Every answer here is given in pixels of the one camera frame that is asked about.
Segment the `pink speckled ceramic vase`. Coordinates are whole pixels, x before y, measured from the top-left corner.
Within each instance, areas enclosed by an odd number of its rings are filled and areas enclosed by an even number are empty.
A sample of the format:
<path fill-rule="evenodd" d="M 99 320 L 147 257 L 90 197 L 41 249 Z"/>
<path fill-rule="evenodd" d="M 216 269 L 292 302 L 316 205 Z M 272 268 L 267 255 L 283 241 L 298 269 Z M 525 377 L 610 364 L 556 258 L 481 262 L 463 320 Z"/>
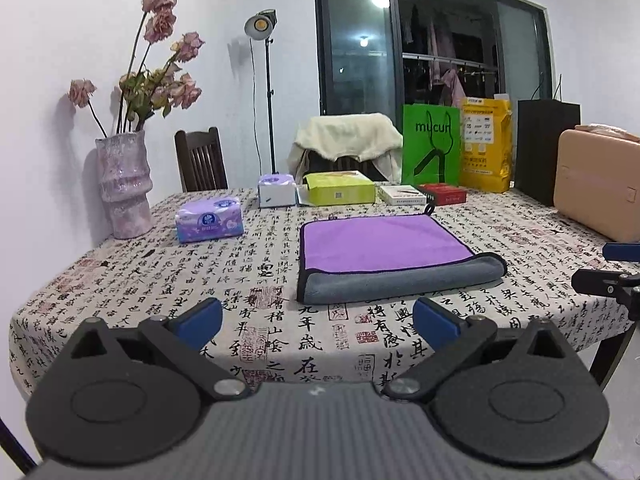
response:
<path fill-rule="evenodd" d="M 153 188 L 145 132 L 96 140 L 96 170 L 113 235 L 130 240 L 152 229 L 148 193 Z"/>

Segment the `red flat box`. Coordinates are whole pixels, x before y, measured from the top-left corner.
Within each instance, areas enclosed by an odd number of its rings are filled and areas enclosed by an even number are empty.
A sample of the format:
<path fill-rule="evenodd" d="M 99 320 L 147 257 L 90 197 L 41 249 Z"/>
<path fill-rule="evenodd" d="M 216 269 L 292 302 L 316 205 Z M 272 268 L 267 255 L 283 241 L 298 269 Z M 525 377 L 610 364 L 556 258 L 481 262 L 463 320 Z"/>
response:
<path fill-rule="evenodd" d="M 468 198 L 464 188 L 446 183 L 420 184 L 418 190 L 437 207 L 464 204 Z"/>

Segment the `green mucun paper bag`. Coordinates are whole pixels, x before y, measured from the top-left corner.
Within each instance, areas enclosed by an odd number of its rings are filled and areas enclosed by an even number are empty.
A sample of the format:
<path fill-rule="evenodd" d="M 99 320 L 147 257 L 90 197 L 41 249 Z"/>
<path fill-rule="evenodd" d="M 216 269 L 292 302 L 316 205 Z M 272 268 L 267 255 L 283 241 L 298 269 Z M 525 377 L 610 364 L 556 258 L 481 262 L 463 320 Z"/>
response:
<path fill-rule="evenodd" d="M 459 184 L 461 118 L 457 107 L 412 104 L 402 111 L 401 183 Z"/>

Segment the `dark wooden chair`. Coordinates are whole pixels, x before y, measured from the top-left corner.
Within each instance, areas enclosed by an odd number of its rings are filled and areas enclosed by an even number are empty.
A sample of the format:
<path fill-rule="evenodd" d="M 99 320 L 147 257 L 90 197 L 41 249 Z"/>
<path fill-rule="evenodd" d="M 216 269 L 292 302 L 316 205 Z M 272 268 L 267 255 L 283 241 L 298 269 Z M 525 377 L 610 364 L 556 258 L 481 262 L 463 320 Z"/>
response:
<path fill-rule="evenodd" d="M 219 132 L 216 127 L 206 131 L 175 134 L 175 147 L 184 192 L 225 190 L 228 188 Z"/>

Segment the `white flat box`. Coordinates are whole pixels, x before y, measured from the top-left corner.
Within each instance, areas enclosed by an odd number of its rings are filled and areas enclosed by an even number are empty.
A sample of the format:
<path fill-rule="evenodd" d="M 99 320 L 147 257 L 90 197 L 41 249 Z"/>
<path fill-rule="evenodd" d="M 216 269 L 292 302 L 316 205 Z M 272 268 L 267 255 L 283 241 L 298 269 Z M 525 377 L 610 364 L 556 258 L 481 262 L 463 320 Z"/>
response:
<path fill-rule="evenodd" d="M 426 196 L 411 185 L 381 184 L 378 196 L 390 206 L 425 206 Z"/>

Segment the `studio light on stand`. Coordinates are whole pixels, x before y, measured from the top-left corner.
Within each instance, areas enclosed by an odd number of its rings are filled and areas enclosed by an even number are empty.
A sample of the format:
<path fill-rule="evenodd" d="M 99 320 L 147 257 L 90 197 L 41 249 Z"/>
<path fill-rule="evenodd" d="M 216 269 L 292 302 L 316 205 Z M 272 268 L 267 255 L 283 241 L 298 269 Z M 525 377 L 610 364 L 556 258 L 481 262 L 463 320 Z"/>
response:
<path fill-rule="evenodd" d="M 274 29 L 277 26 L 277 11 L 274 9 L 265 9 L 251 16 L 244 24 L 245 35 L 250 40 L 262 42 L 265 48 L 265 71 L 266 71 L 266 100 L 267 100 L 267 117 L 268 117 L 268 138 L 269 138 L 269 154 L 271 172 L 277 172 L 276 162 L 276 142 L 274 142 L 273 128 L 273 88 L 271 81 L 271 38 Z"/>

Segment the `white purple tissue pack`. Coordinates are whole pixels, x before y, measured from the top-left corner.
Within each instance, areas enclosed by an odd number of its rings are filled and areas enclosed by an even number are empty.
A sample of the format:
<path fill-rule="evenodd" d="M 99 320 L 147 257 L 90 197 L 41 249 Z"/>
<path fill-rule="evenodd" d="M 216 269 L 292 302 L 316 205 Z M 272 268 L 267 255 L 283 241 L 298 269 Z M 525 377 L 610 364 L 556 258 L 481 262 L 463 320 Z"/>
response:
<path fill-rule="evenodd" d="M 264 174 L 257 185 L 260 208 L 297 205 L 297 184 L 290 174 Z"/>

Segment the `black paper bag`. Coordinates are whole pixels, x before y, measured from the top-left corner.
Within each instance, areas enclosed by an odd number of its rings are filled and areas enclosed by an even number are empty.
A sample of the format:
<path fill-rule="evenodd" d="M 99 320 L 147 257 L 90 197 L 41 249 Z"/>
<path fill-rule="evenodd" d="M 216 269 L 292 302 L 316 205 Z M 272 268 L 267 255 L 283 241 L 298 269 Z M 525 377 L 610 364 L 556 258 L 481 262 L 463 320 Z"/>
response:
<path fill-rule="evenodd" d="M 547 76 L 516 108 L 514 186 L 544 206 L 553 206 L 560 135 L 580 123 L 580 105 L 553 97 Z"/>

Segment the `beige pink case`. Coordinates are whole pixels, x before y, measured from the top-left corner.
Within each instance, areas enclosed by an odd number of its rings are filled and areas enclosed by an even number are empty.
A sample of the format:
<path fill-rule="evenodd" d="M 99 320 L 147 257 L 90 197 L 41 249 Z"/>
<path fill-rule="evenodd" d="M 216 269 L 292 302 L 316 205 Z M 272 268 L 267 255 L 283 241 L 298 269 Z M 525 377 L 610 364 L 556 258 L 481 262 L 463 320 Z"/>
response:
<path fill-rule="evenodd" d="M 639 240 L 639 137 L 607 125 L 561 133 L 553 205 L 611 240 Z"/>

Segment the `cream cloth on chair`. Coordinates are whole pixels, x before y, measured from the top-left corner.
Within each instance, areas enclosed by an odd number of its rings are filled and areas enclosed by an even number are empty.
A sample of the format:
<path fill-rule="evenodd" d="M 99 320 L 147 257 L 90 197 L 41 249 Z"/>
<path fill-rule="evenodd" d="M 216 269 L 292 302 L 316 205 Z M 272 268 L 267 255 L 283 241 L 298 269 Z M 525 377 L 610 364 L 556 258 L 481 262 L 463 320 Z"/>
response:
<path fill-rule="evenodd" d="M 328 162 L 342 157 L 370 162 L 384 180 L 401 181 L 402 135 L 380 113 L 311 117 L 297 130 L 286 161 L 297 182 L 310 170 L 311 153 Z"/>

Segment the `lime green cardboard box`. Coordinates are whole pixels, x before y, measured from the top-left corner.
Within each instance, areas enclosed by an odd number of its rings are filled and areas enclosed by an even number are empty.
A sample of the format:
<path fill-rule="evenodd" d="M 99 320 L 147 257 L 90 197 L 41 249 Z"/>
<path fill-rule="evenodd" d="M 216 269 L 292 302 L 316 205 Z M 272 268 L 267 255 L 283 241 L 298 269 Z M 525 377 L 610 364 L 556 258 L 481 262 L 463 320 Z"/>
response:
<path fill-rule="evenodd" d="M 315 207 L 373 204 L 376 186 L 358 170 L 316 172 L 298 188 L 303 203 Z"/>

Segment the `chair under cream cloth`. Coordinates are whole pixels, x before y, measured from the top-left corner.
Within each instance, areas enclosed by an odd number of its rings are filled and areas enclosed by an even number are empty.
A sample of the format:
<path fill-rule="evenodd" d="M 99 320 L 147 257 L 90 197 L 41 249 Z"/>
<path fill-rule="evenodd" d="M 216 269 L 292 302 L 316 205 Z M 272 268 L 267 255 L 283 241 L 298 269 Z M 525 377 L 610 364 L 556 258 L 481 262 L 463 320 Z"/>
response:
<path fill-rule="evenodd" d="M 348 156 L 340 157 L 337 160 L 329 160 L 322 158 L 316 152 L 309 152 L 307 162 L 308 168 L 303 172 L 303 176 L 306 176 L 306 174 L 318 174 L 318 172 L 357 170 L 374 182 L 386 181 L 370 160 L 358 162 L 358 160 Z"/>

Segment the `dark framed sliding window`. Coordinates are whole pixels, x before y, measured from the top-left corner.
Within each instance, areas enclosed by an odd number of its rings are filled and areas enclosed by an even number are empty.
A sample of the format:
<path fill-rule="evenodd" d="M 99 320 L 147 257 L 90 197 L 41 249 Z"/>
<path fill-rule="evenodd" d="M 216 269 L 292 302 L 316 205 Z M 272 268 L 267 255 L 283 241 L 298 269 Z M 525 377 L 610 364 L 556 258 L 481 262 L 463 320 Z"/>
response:
<path fill-rule="evenodd" d="M 552 95 L 544 10 L 523 0 L 316 0 L 320 112 Z"/>

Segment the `calligraphy print tablecloth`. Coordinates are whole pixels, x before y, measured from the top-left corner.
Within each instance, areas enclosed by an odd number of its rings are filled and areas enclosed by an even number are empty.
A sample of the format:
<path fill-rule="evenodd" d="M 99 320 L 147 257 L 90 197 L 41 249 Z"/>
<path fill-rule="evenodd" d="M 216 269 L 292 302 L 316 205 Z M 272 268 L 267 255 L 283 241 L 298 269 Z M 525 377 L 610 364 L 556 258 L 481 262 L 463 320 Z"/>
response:
<path fill-rule="evenodd" d="M 298 233 L 309 221 L 392 214 L 382 203 L 260 209 L 242 190 L 245 232 L 237 238 L 180 244 L 171 195 L 153 209 L 153 229 L 133 240 L 110 238 L 35 292 L 12 316 L 9 366 L 31 393 L 85 318 L 115 327 L 152 315 L 174 318 L 208 297 L 224 305 L 224 324 L 204 348 L 217 365 L 250 385 L 278 382 L 387 382 L 430 353 L 411 323 L 411 299 L 303 306 L 296 301 Z M 570 279 L 604 266 L 599 234 L 518 192 L 472 192 L 435 219 L 473 252 L 493 252 L 508 272 L 498 283 L 450 290 L 436 301 L 456 315 L 480 314 L 501 327 L 548 318 L 582 350 L 625 333 L 626 309 L 578 295 Z"/>

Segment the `purple and grey towel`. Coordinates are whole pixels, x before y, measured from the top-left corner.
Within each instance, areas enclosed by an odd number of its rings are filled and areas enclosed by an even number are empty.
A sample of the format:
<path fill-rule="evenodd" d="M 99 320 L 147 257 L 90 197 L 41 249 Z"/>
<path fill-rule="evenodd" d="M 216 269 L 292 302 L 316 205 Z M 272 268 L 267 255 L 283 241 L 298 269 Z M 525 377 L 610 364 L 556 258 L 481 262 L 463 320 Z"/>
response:
<path fill-rule="evenodd" d="M 303 224 L 296 300 L 310 306 L 378 301 L 485 285 L 506 275 L 506 260 L 473 252 L 432 212 Z"/>

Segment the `dried pink rose bouquet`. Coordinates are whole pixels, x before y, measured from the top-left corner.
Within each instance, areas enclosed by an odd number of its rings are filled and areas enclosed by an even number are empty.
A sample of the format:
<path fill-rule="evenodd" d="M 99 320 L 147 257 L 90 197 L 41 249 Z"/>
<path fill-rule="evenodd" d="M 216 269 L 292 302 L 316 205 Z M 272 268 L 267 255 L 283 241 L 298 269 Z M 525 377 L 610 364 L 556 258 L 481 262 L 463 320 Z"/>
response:
<path fill-rule="evenodd" d="M 142 17 L 134 36 L 126 73 L 119 77 L 116 134 L 139 132 L 156 114 L 168 116 L 176 108 L 186 110 L 202 89 L 183 66 L 195 60 L 205 41 L 198 32 L 186 32 L 170 46 L 168 59 L 152 70 L 148 57 L 152 47 L 175 31 L 177 0 L 141 0 Z"/>

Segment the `yellow printed bag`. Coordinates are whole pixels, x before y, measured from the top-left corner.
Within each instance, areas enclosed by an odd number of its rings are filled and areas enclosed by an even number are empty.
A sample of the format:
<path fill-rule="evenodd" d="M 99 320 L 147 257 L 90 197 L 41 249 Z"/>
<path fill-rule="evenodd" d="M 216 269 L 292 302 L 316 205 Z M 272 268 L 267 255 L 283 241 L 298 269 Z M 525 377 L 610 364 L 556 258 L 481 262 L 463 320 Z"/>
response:
<path fill-rule="evenodd" d="M 512 168 L 512 108 L 507 100 L 465 98 L 461 117 L 460 184 L 504 193 Z"/>

